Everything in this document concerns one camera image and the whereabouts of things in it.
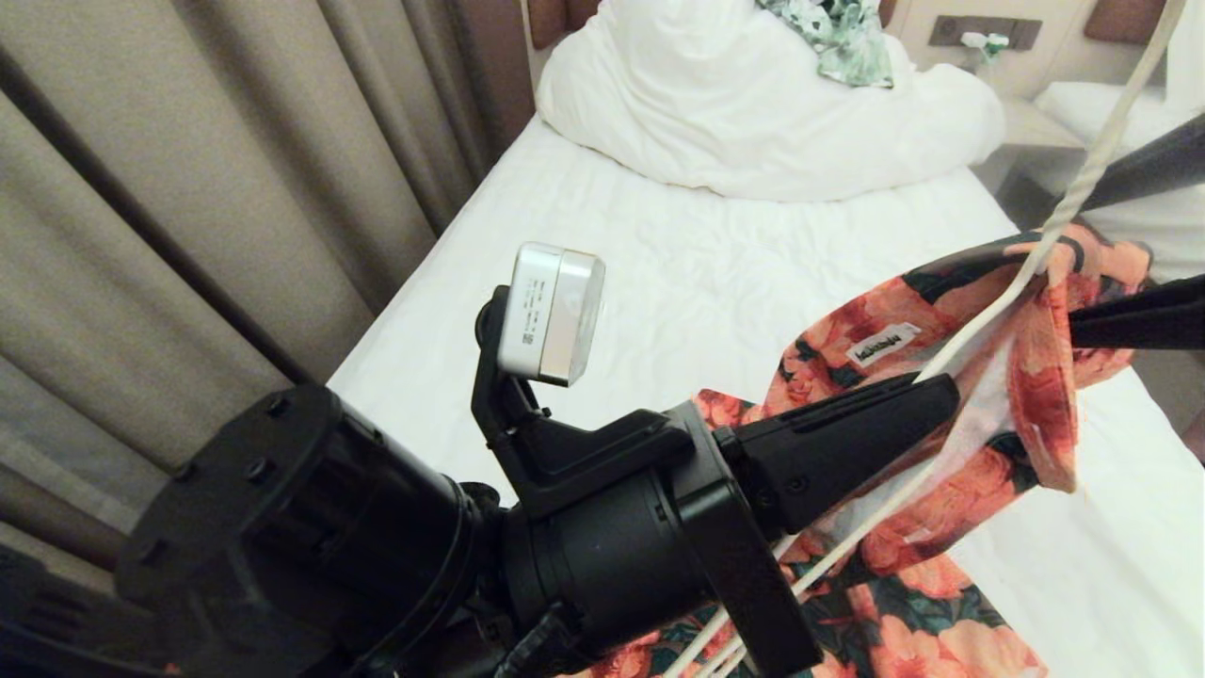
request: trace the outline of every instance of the green patterned fabric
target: green patterned fabric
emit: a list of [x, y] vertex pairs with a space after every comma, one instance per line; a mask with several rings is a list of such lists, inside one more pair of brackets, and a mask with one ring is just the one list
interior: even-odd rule
[[816, 49], [822, 76], [851, 87], [894, 84], [878, 20], [878, 0], [757, 1]]

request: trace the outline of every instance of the black bracket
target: black bracket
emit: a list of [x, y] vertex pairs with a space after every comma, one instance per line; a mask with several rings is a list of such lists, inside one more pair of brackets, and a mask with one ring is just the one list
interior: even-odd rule
[[904, 375], [716, 432], [766, 538], [807, 527], [953, 417], [953, 379], [915, 379]]
[[758, 671], [778, 678], [819, 664], [819, 645], [715, 437], [693, 405], [670, 413], [696, 450], [666, 474], [682, 531]]
[[633, 473], [693, 453], [690, 436], [651, 411], [635, 411], [598, 431], [552, 420], [527, 381], [498, 367], [509, 289], [495, 288], [477, 316], [481, 358], [472, 417], [528, 517], [556, 513]]
[[1080, 308], [1070, 323], [1077, 349], [1205, 349], [1205, 275]]

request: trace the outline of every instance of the pink floral fabric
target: pink floral fabric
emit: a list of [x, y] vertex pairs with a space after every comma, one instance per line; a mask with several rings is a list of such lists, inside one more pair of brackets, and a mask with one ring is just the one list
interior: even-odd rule
[[[759, 405], [715, 391], [701, 391], [694, 402], [710, 426], [740, 426], [917, 371], [1004, 290], [1039, 237], [1023, 232], [965, 249], [844, 303], [787, 347]], [[999, 388], [1007, 391], [1011, 431], [968, 450], [958, 468], [877, 525], [809, 590], [804, 614], [824, 649], [824, 662], [810, 672], [813, 678], [1046, 674], [1033, 650], [942, 554], [1030, 488], [1075, 488], [1075, 390], [1124, 369], [1131, 352], [1072, 348], [1068, 313], [1139, 290], [1148, 267], [1150, 254], [1138, 244], [1109, 242], [1083, 225], [1068, 228], [1021, 306], [954, 375], [965, 406], [989, 361], [1005, 355]], [[905, 328], [906, 342], [877, 342], [884, 331], [899, 328]], [[997, 388], [987, 382], [983, 387]], [[950, 431], [937, 431], [889, 471], [937, 454]], [[784, 577], [803, 577], [828, 553], [836, 541], [831, 518], [842, 508], [797, 537], [782, 559]], [[656, 676], [711, 613], [700, 611], [641, 638], [588, 673]], [[718, 653], [733, 632], [729, 625], [703, 659]]]

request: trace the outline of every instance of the white pillow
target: white pillow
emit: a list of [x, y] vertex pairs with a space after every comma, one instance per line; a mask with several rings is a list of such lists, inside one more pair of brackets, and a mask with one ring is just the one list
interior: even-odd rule
[[664, 183], [835, 200], [982, 161], [1004, 138], [995, 94], [948, 65], [851, 88], [754, 0], [605, 0], [556, 48], [536, 93], [565, 137]]

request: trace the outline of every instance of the wall socket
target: wall socket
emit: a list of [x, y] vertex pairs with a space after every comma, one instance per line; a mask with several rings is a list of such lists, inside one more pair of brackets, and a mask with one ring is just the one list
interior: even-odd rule
[[1024, 52], [1034, 46], [1042, 22], [1038, 19], [1010, 19], [1007, 17], [951, 17], [942, 14], [933, 24], [929, 45], [934, 47], [962, 47], [964, 33], [999, 33], [1009, 36], [1009, 49]]

